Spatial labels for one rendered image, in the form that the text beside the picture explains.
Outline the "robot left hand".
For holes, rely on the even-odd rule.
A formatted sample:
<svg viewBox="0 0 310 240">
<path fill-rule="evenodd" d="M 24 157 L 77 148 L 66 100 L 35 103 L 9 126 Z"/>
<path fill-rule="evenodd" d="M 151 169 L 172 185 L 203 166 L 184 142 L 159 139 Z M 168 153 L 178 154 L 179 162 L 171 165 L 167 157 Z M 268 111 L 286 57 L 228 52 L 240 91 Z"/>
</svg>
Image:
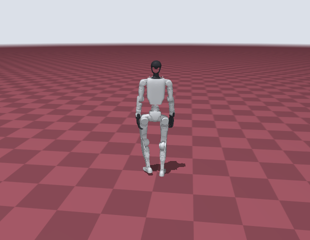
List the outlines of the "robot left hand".
<svg viewBox="0 0 310 240">
<path fill-rule="evenodd" d="M 137 117 L 136 117 L 136 123 L 137 123 L 137 125 L 138 125 L 138 128 L 142 130 L 143 128 L 140 127 L 140 118 L 141 118 L 141 117 L 140 117 L 140 114 L 138 113 L 138 114 L 137 114 Z"/>
</svg>

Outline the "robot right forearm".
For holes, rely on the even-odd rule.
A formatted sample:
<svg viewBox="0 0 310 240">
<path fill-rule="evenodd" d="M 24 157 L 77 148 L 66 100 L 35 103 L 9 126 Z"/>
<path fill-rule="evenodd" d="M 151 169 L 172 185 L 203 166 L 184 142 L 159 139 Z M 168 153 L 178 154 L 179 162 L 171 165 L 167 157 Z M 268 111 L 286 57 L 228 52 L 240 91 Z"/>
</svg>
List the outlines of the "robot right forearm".
<svg viewBox="0 0 310 240">
<path fill-rule="evenodd" d="M 173 101 L 169 102 L 168 105 L 169 105 L 169 115 L 173 116 L 173 113 L 175 114 L 174 97 L 173 97 Z"/>
</svg>

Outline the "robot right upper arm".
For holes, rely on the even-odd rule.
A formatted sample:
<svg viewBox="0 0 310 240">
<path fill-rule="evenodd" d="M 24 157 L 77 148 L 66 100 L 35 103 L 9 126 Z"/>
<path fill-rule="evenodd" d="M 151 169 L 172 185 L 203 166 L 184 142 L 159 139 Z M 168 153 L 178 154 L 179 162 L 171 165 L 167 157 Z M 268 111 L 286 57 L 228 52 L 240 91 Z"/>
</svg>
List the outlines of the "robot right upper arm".
<svg viewBox="0 0 310 240">
<path fill-rule="evenodd" d="M 167 86 L 167 101 L 168 102 L 173 102 L 173 83 L 169 79 L 165 79 L 165 85 Z"/>
</svg>

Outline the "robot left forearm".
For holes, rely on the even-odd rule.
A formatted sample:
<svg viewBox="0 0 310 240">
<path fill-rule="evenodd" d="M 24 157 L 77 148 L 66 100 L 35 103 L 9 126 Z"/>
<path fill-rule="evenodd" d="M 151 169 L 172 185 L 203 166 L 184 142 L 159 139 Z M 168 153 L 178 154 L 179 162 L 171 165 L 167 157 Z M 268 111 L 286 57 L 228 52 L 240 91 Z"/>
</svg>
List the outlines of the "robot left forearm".
<svg viewBox="0 0 310 240">
<path fill-rule="evenodd" d="M 141 110 L 142 110 L 142 103 L 139 102 L 139 96 L 137 96 L 137 99 L 136 99 L 136 113 L 135 113 L 135 116 L 137 117 L 137 114 L 140 114 L 140 117 L 141 117 Z"/>
</svg>

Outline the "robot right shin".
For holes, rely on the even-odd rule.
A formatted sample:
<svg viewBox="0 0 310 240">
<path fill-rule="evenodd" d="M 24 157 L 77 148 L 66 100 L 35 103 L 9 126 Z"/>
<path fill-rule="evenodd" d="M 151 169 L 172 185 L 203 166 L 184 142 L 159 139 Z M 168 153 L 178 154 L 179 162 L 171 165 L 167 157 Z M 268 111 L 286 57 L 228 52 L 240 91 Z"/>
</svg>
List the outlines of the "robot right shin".
<svg viewBox="0 0 310 240">
<path fill-rule="evenodd" d="M 166 154 L 167 154 L 167 143 L 164 143 L 164 150 L 160 149 L 159 157 L 160 157 L 160 171 L 163 169 L 164 171 L 164 165 L 166 160 Z"/>
</svg>

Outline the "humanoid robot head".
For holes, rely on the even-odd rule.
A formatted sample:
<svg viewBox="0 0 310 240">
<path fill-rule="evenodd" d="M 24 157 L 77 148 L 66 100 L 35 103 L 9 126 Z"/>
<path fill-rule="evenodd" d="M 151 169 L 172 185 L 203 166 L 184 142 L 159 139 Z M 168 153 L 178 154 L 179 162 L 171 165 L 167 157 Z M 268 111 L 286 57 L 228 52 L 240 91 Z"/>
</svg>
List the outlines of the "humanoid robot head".
<svg viewBox="0 0 310 240">
<path fill-rule="evenodd" d="M 151 79 L 161 79 L 160 77 L 159 77 L 159 72 L 160 72 L 160 70 L 161 70 L 161 62 L 160 61 L 158 61 L 158 60 L 154 60 L 152 63 L 151 63 L 151 71 L 152 71 L 152 73 L 153 73 L 153 77 L 151 77 Z M 157 72 L 157 73 L 154 73 L 153 72 L 153 69 L 152 68 L 155 68 L 155 69 L 158 69 L 159 68 L 159 71 Z"/>
</svg>

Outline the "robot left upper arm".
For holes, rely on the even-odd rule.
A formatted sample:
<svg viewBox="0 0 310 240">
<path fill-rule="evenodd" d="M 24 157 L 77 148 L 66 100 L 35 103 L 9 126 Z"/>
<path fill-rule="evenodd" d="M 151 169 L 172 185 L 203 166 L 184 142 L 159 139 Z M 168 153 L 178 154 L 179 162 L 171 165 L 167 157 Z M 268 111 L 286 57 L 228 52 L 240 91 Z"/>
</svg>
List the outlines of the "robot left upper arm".
<svg viewBox="0 0 310 240">
<path fill-rule="evenodd" d="M 144 92 L 145 92 L 145 85 L 147 84 L 148 79 L 141 79 L 139 82 L 139 88 L 138 88 L 138 97 L 139 97 L 139 102 L 144 101 Z"/>
</svg>

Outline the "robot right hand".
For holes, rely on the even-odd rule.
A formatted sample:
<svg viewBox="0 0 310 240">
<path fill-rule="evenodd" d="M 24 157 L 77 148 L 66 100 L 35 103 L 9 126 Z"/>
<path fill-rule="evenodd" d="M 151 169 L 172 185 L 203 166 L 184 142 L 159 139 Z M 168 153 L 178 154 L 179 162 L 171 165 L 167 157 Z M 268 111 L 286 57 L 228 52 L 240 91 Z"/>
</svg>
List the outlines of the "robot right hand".
<svg viewBox="0 0 310 240">
<path fill-rule="evenodd" d="M 173 127 L 173 125 L 174 125 L 174 116 L 175 116 L 175 113 L 173 112 L 173 114 L 172 114 L 172 116 L 171 115 L 169 115 L 170 117 L 169 117 L 169 122 L 168 122 L 168 128 L 172 128 Z"/>
</svg>

